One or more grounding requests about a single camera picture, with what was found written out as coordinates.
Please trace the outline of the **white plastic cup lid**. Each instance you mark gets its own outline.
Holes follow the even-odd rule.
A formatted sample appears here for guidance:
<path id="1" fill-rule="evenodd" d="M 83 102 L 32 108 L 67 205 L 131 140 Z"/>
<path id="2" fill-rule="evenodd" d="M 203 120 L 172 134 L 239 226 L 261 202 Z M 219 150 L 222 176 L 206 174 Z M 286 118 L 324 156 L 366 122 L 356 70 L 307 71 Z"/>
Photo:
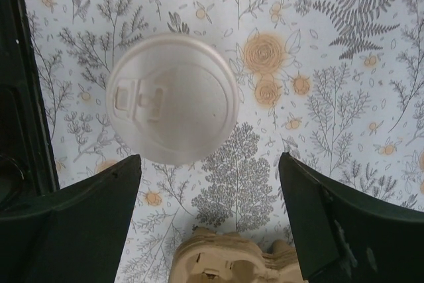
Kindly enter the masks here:
<path id="1" fill-rule="evenodd" d="M 114 65 L 105 91 L 114 131 L 130 149 L 158 163 L 202 160 L 230 137 L 239 89 L 225 59 L 191 36 L 152 36 Z"/>

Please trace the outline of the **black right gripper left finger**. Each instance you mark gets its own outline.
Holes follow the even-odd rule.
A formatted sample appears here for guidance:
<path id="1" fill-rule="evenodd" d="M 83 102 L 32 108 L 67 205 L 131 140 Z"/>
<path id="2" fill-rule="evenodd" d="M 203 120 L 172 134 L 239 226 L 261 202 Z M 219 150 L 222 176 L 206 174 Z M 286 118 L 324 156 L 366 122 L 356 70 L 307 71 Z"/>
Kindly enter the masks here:
<path id="1" fill-rule="evenodd" d="M 140 156 L 1 212 L 2 282 L 114 282 L 141 180 Z"/>

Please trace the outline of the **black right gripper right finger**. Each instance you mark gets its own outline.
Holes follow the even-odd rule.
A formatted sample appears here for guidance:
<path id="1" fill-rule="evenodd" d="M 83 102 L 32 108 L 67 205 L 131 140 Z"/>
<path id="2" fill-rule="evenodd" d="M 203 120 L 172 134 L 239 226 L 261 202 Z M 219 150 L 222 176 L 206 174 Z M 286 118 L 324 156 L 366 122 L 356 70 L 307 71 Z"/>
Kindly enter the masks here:
<path id="1" fill-rule="evenodd" d="M 423 213 L 332 180 L 287 152 L 278 170 L 303 279 L 423 281 Z"/>

